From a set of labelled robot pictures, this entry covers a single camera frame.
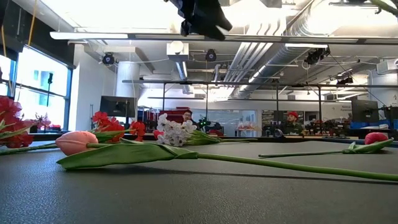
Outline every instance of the ceiling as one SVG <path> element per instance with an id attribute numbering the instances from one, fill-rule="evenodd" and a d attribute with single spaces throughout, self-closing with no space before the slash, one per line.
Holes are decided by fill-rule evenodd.
<path id="1" fill-rule="evenodd" d="M 32 12 L 34 0 L 13 0 L 18 3 L 25 10 Z M 284 1 L 287 3 L 294 3 L 293 6 L 289 6 L 289 13 L 286 15 L 286 24 L 289 24 L 290 20 L 293 19 L 293 15 L 298 13 L 309 1 Z M 250 21 L 245 21 L 244 18 L 255 20 L 256 14 L 260 18 L 266 20 L 265 23 L 271 23 L 268 20 L 272 19 L 272 11 L 264 13 L 264 9 L 255 4 L 251 5 L 247 10 L 251 12 L 247 15 L 247 10 L 242 7 L 242 4 L 238 3 L 228 6 L 232 10 L 233 7 L 240 10 L 231 10 L 223 8 L 228 19 L 235 23 L 235 28 L 230 34 L 245 34 L 248 33 L 250 26 L 247 26 Z M 64 32 L 70 32 L 73 28 L 79 27 L 78 31 L 96 31 L 103 29 L 108 32 L 118 30 L 125 30 L 126 32 L 168 32 L 178 33 L 179 24 L 182 18 L 178 17 L 177 9 L 171 5 L 171 3 L 164 3 L 160 0 L 96 0 L 96 1 L 81 1 L 81 0 L 41 0 L 38 3 L 38 15 L 37 17 L 53 27 L 55 30 L 61 30 Z M 338 15 L 325 14 L 320 19 L 319 23 L 322 26 L 328 24 L 332 19 L 341 19 L 343 21 L 342 26 L 337 28 L 330 36 L 344 37 L 344 36 L 366 36 L 366 37 L 398 37 L 398 26 L 397 21 L 392 20 L 388 14 L 382 13 L 380 15 L 374 15 L 373 13 L 368 14 L 366 17 L 361 19 L 348 19 L 350 11 Z M 96 51 L 103 54 L 104 49 L 107 46 L 119 46 L 119 47 L 137 47 L 139 48 L 145 58 L 151 62 L 155 71 L 151 74 L 147 72 L 147 76 L 153 74 L 171 74 L 172 71 L 176 71 L 175 63 L 167 59 L 166 54 L 166 43 L 169 41 L 158 41 L 158 40 L 105 40 L 105 41 L 94 41 L 93 43 L 98 45 L 99 48 Z M 217 63 L 222 65 L 231 65 L 239 47 L 242 43 L 237 42 L 188 42 L 190 49 L 190 60 L 187 61 L 188 78 L 197 79 L 202 77 L 203 80 L 212 80 L 213 75 L 205 70 L 214 68 Z M 261 59 L 256 63 L 252 69 L 258 70 L 264 63 L 266 63 L 274 54 L 275 51 L 280 47 L 280 44 L 274 44 L 272 47 L 265 52 Z M 275 75 L 280 77 L 280 83 L 324 83 L 330 80 L 330 77 L 336 76 L 339 72 L 344 69 L 352 68 L 355 72 L 362 70 L 374 69 L 374 64 L 377 63 L 382 57 L 397 57 L 398 58 L 398 46 L 377 46 L 377 45 L 330 45 L 331 55 L 322 60 L 322 63 L 329 65 L 312 65 L 308 70 L 302 67 L 302 62 L 307 54 L 303 54 L 297 58 L 292 65 L 297 67 L 285 67 L 283 68 L 284 75 L 280 77 L 280 73 Z M 217 53 L 216 62 L 205 62 L 205 53 L 208 49 L 215 49 Z M 130 58 L 128 53 L 118 54 L 120 60 L 137 60 Z M 336 61 L 344 63 L 343 68 L 336 64 Z M 193 70 L 203 70 L 202 72 L 189 72 Z M 254 72 L 246 74 L 242 81 L 248 81 Z"/>

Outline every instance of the table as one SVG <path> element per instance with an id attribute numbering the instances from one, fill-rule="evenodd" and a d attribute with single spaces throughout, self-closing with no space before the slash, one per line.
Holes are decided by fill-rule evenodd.
<path id="1" fill-rule="evenodd" d="M 232 156 L 322 151 L 347 144 L 224 143 L 189 149 Z M 58 150 L 0 157 L 0 223 L 397 223 L 398 183 L 221 161 L 161 161 L 65 172 Z M 276 161 L 398 174 L 377 155 Z"/>

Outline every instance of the computer monitor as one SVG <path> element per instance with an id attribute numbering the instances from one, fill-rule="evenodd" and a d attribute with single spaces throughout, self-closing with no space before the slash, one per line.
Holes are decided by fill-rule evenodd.
<path id="1" fill-rule="evenodd" d="M 99 110 L 108 116 L 132 118 L 136 115 L 134 98 L 120 96 L 102 96 Z"/>
<path id="2" fill-rule="evenodd" d="M 379 122 L 379 107 L 376 101 L 351 100 L 351 109 L 353 110 L 354 122 Z"/>

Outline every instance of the pink tulip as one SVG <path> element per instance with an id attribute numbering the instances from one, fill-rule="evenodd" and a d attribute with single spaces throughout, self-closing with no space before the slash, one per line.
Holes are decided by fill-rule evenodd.
<path id="1" fill-rule="evenodd" d="M 65 155 L 70 156 L 91 150 L 86 145 L 88 143 L 98 143 L 98 140 L 93 133 L 88 131 L 72 131 L 57 138 L 55 143 Z"/>

